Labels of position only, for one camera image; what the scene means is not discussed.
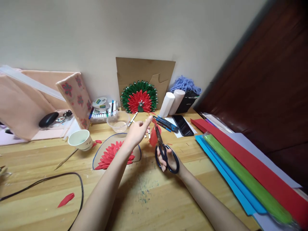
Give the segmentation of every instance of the wooden table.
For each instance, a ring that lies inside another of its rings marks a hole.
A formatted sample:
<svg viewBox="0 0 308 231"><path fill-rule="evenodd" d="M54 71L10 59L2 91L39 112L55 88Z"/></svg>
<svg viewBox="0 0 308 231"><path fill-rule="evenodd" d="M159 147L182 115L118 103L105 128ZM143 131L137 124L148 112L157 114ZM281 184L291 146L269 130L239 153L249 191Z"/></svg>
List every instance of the wooden table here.
<svg viewBox="0 0 308 231"><path fill-rule="evenodd" d="M135 120L145 120L147 116L147 113L139 113ZM200 118L192 109L184 117L187 121ZM93 140L104 141L114 134L107 124L93 125L89 131ZM171 148L188 170L251 230L259 228L252 217L246 216L228 184L194 137L176 138L162 128L162 139L172 144ZM88 152L77 151L54 171L74 149L63 139L2 146L0 166L6 165L12 175L1 182L0 196L14 193L45 177L77 172L83 180L86 201L104 172L92 169L99 147L100 144ZM144 139L140 147L142 159L126 167L107 230L213 230L184 184L170 172L164 174L158 168L148 139ZM57 208L70 193L75 193L75 198ZM77 215L80 202L81 187L77 176L46 181L0 202L0 230L67 230Z"/></svg>

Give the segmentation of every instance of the scissors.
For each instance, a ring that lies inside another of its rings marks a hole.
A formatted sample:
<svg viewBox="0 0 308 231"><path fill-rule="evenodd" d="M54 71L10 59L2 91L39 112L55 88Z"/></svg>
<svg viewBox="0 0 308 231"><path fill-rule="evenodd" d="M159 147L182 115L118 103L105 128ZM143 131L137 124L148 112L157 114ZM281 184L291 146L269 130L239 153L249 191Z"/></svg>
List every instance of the scissors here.
<svg viewBox="0 0 308 231"><path fill-rule="evenodd" d="M170 166L168 164L167 149L170 149L170 147L163 143L163 140L161 139L161 135L160 135L160 132L159 132L159 129L158 129L157 125L155 125L155 131L156 131L157 140L158 140L158 146L156 146L156 148L155 148L155 159L156 159L156 162L157 162L158 166L161 169L161 165L160 165L160 162L159 162L158 156L157 156L157 147L159 148L161 157L167 163L167 169L169 169L169 171L171 173L177 174L178 171L179 171L179 168L180 168L179 159L177 158L175 152L172 150L172 154L173 154L173 157L174 157L175 162L176 162L176 170L174 171L172 168L170 168Z"/></svg>

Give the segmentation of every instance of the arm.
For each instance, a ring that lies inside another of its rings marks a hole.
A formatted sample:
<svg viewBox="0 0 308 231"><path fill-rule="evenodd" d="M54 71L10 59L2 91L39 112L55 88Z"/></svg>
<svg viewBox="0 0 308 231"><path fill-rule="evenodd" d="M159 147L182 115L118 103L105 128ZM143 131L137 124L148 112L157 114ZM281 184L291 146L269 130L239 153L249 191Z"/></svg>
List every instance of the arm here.
<svg viewBox="0 0 308 231"><path fill-rule="evenodd" d="M167 150L168 164L176 169L176 163L171 150ZM161 158L158 150L158 158L162 164L162 170L166 170L166 162ZM216 231L225 230L249 230L223 203L221 203L210 191L208 191L180 161L180 170L177 176L186 185L188 191L200 206Z"/></svg>
<svg viewBox="0 0 308 231"><path fill-rule="evenodd" d="M143 139L151 121L150 116L145 123L137 121L130 126L125 142L95 186L71 231L105 229L128 158L134 147Z"/></svg>

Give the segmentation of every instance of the white paper roll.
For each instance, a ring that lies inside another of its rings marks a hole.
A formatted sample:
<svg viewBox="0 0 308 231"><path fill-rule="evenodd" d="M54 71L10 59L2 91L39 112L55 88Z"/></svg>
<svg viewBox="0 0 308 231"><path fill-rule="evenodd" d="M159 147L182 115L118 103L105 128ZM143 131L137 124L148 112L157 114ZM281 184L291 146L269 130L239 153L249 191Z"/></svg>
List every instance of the white paper roll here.
<svg viewBox="0 0 308 231"><path fill-rule="evenodd" d="M172 94L171 92L166 93L163 104L161 105L160 108L159 116L166 117L168 115L174 99L175 99L174 94Z"/></svg>
<svg viewBox="0 0 308 231"><path fill-rule="evenodd" d="M182 99L184 98L185 91L180 90L180 89L176 89L173 94L175 96L175 99L174 99L173 104L171 106L171 109L169 111L169 115L171 115L171 116L174 115L176 110L179 108L179 105L182 102Z"/></svg>

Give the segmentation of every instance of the black phone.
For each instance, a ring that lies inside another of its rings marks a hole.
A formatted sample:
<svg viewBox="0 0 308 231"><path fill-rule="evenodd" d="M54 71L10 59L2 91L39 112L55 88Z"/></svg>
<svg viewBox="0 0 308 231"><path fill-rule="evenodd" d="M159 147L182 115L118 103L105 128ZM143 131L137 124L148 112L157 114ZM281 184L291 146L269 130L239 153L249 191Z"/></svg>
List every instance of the black phone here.
<svg viewBox="0 0 308 231"><path fill-rule="evenodd" d="M181 115L172 116L182 136L193 136L193 131L188 126L188 123Z"/></svg>

